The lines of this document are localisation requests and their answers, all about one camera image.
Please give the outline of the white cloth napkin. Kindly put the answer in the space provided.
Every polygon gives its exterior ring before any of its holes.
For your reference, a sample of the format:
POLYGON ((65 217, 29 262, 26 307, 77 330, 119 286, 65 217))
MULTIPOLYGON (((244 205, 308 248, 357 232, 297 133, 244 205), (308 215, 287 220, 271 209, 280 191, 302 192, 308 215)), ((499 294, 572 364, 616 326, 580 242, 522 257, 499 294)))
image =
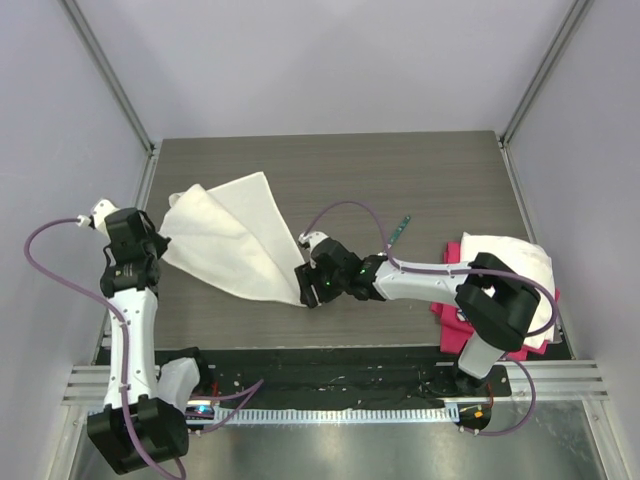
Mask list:
POLYGON ((194 184, 168 202, 168 264, 239 298, 302 305, 294 269, 304 260, 264 173, 194 184))

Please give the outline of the green handled metal spoon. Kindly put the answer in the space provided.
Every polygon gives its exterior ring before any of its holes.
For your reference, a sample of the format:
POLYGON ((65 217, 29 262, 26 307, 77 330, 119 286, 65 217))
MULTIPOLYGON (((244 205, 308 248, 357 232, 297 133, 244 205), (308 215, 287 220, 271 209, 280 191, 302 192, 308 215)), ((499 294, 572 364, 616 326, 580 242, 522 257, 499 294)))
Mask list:
POLYGON ((404 230, 407 228, 407 226, 410 223, 410 221, 411 221, 411 216, 410 215, 406 215, 399 222, 399 224, 396 226, 396 228, 394 229, 394 231, 391 233, 391 235, 388 238, 387 246, 389 248, 392 248, 395 245, 395 243, 398 241, 400 236, 403 234, 404 230))

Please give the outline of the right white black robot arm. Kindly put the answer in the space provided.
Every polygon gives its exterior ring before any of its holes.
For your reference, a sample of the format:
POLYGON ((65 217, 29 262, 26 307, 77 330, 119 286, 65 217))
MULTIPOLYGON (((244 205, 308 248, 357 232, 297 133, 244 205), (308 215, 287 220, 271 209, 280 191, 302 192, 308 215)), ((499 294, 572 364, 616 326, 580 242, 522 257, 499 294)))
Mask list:
POLYGON ((473 333, 451 371, 451 395, 478 395, 494 364, 519 351, 540 302, 540 293, 495 255, 469 263, 419 264, 388 253, 358 257, 322 232, 304 235, 309 260, 294 273, 301 303, 316 308, 346 294, 359 301, 419 300, 460 310, 473 333))

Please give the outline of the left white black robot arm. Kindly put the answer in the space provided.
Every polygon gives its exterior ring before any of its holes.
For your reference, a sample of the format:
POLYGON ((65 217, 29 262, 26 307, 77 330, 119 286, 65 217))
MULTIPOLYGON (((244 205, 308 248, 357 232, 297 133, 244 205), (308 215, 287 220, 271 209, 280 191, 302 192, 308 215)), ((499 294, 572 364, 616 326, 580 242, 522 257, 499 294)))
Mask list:
POLYGON ((91 225, 109 239, 100 299, 110 311, 112 340, 103 409, 88 416, 87 434, 115 473, 149 467, 170 479, 161 465, 187 453, 187 403, 211 392, 213 375, 196 347, 155 363, 159 260, 169 238, 145 212, 106 199, 93 207, 91 225))

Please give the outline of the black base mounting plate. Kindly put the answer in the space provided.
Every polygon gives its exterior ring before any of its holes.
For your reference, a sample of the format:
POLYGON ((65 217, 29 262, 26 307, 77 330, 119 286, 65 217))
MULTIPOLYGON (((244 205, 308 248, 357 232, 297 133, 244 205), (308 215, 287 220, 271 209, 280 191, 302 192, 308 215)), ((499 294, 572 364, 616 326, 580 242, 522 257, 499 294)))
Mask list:
POLYGON ((453 356, 432 346, 204 350, 201 358, 210 372, 196 391, 226 397, 227 408, 253 385, 249 408, 270 410, 401 410, 512 393, 503 365, 481 387, 458 386, 453 356))

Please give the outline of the pink folded cloth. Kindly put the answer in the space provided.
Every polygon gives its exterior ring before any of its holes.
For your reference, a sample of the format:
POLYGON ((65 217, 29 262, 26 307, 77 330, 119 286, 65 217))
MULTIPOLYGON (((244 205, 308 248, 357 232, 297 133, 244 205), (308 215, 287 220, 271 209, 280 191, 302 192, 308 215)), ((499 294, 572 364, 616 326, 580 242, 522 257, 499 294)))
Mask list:
MULTIPOLYGON (((443 259, 445 263, 460 261, 460 243, 448 242, 443 259)), ((474 333, 472 326, 465 320, 460 320, 462 317, 459 317, 458 314, 461 311, 455 306, 434 302, 431 304, 430 310, 436 314, 441 327, 440 351, 447 354, 461 353, 466 342, 474 333)), ((509 356, 522 361, 527 359, 527 354, 525 349, 521 349, 509 354, 509 356)))

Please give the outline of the white folded cloth with logo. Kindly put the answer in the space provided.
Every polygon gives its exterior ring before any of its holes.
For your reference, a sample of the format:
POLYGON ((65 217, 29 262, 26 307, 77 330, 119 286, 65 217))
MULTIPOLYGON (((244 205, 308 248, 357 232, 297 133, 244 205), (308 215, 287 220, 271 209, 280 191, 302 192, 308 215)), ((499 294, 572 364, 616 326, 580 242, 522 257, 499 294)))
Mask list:
MULTIPOLYGON (((460 242, 460 260, 470 262, 481 252, 495 255, 515 273, 536 281, 549 293, 554 294, 555 298, 552 260, 542 247, 508 236, 473 235, 464 232, 460 242)), ((543 294, 540 296, 530 332, 543 327, 551 318, 551 304, 543 294)), ((553 340, 553 335, 552 327, 543 334, 526 338, 524 346, 541 352, 542 347, 546 347, 547 343, 553 340)))

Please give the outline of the left aluminium frame post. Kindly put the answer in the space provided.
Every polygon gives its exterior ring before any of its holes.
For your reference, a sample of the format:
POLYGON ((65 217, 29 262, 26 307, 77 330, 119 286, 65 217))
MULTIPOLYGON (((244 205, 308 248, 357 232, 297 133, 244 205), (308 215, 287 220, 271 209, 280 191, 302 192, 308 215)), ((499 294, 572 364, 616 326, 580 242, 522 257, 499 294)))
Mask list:
POLYGON ((75 0, 59 0, 58 3, 67 16, 71 26, 76 31, 90 60, 94 63, 106 87, 111 92, 113 99, 123 113, 126 121, 138 139, 138 142, 141 144, 145 153, 148 156, 151 156, 154 152, 154 142, 143 126, 139 115, 135 111, 135 108, 126 94, 118 75, 111 65, 111 62, 102 48, 99 39, 95 35, 93 28, 84 15, 79 3, 75 0))

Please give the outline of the aluminium frame post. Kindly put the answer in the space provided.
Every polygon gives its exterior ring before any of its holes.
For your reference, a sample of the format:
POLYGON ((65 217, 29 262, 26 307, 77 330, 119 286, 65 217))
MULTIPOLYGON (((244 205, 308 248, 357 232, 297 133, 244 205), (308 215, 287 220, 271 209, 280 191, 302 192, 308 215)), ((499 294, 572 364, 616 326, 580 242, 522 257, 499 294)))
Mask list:
POLYGON ((148 156, 151 156, 154 152, 154 142, 143 126, 139 115, 135 111, 135 108, 126 94, 118 75, 111 65, 111 62, 102 48, 99 39, 95 35, 93 28, 84 15, 79 3, 75 0, 59 0, 58 3, 67 16, 71 26, 76 31, 90 60, 94 63, 106 87, 111 92, 113 99, 123 113, 126 121, 138 139, 138 142, 141 144, 145 153, 148 156))
POLYGON ((499 136, 499 145, 502 148, 506 148, 514 139, 593 4, 593 0, 575 0, 571 2, 570 8, 554 34, 504 132, 499 136))

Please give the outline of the right aluminium frame post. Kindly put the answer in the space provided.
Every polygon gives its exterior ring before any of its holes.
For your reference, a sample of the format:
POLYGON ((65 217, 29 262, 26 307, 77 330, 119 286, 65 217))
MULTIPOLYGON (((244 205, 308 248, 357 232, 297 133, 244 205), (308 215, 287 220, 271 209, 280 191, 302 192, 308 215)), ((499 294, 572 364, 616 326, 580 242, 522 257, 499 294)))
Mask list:
POLYGON ((504 132, 499 136, 499 145, 502 148, 506 148, 514 139, 593 4, 593 0, 575 0, 571 2, 570 8, 554 34, 504 132))

